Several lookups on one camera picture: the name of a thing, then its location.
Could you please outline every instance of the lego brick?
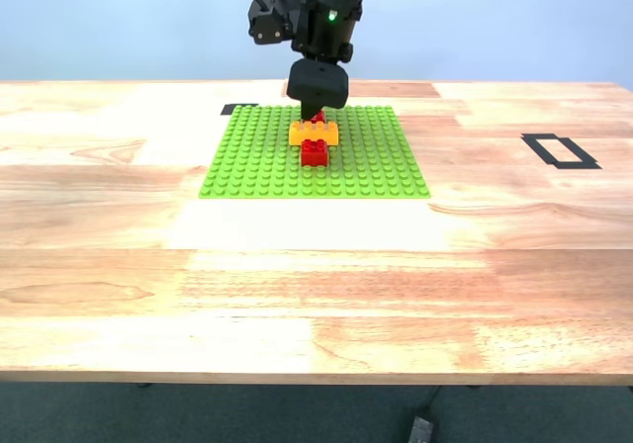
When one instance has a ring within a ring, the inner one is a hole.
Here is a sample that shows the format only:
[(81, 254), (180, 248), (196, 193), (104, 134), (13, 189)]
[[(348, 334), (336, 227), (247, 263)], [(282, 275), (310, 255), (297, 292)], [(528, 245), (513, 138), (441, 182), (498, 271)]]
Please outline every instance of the lego brick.
[(256, 107), (258, 104), (225, 104), (220, 112), (220, 115), (231, 115), (235, 110), (235, 107)]
[(327, 166), (327, 144), (322, 139), (305, 139), (301, 143), (302, 166)]
[(323, 122), (325, 123), (325, 112), (323, 110), (321, 110), (320, 112), (318, 112), (314, 117), (312, 117), (310, 119), (310, 121), (315, 124), (316, 122)]
[(288, 143), (299, 146), (306, 139), (317, 141), (322, 139), (328, 146), (338, 145), (338, 125), (336, 122), (292, 122), (288, 131)]
[(200, 198), (427, 199), (426, 183), (391, 107), (325, 109), (339, 146), (327, 166), (302, 168), (288, 125), (300, 107), (236, 107)]

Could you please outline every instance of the wood grain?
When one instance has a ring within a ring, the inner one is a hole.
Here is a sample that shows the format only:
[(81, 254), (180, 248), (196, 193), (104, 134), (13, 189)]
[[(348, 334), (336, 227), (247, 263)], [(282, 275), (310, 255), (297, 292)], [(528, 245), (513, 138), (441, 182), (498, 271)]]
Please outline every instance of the wood grain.
[(430, 200), (197, 200), (284, 85), (0, 84), (0, 379), (633, 385), (633, 94), (353, 81)]

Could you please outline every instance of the black tape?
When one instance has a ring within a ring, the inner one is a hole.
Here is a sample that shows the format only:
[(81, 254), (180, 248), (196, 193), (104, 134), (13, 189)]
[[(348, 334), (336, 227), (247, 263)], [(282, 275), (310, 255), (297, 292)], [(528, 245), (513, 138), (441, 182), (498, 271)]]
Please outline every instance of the black tape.
[[(532, 148), (545, 164), (556, 166), (557, 169), (602, 169), (595, 158), (580, 148), (571, 138), (559, 138), (553, 133), (523, 133), (521, 139)], [(578, 157), (580, 161), (559, 161), (545, 146), (539, 143), (539, 139), (557, 139), (569, 151)]]
[(235, 107), (257, 107), (259, 104), (225, 104), (220, 115), (231, 115)]

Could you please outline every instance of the green lego baseplate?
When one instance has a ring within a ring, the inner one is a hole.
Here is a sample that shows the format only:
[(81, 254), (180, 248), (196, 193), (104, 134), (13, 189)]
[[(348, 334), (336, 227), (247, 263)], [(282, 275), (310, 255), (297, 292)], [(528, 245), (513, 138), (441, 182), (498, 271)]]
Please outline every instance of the green lego baseplate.
[(338, 123), (339, 145), (327, 166), (300, 164), (300, 146), (288, 132), (299, 106), (236, 107), (199, 197), (412, 198), (428, 188), (391, 107), (323, 109)]

